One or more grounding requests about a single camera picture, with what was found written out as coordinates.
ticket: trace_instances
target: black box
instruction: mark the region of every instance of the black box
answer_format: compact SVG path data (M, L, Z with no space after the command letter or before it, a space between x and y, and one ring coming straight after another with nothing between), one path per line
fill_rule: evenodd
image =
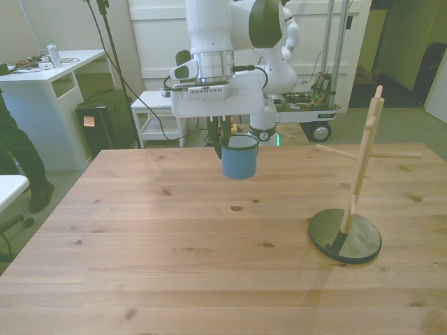
M103 149L129 149L136 134L122 89L98 91L76 107L76 115L91 155Z

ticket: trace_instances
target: doorway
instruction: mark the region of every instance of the doorway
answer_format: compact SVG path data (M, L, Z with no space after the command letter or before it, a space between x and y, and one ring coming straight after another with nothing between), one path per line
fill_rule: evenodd
M422 107L442 59L427 61L427 47L447 43L446 18L444 0L373 0L349 108L368 108L377 85L385 108Z

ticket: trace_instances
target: cart wheel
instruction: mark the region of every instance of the cart wheel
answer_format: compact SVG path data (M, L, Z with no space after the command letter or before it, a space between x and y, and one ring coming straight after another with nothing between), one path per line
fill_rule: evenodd
M307 130L307 137L311 142L325 142L332 134L328 122L312 122Z

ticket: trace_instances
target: blue cup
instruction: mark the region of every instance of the blue cup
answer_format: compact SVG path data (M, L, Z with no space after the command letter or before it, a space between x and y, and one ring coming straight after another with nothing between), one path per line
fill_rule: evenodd
M247 179L256 173L259 139L252 135L236 134L228 145L221 143L222 172L231 179Z

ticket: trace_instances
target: wooden mug stand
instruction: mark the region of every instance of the wooden mug stand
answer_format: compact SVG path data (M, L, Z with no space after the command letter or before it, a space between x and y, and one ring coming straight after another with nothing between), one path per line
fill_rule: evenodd
M344 209L326 209L315 214L309 224L310 237L316 247L326 256L349 264L362 264L373 260L380 252L382 239L379 231L366 218L357 214L357 201L369 157L421 158L413 153L378 153L372 151L385 100L379 86L371 99L367 121L363 131L358 155L316 145L322 150L357 161L351 190Z

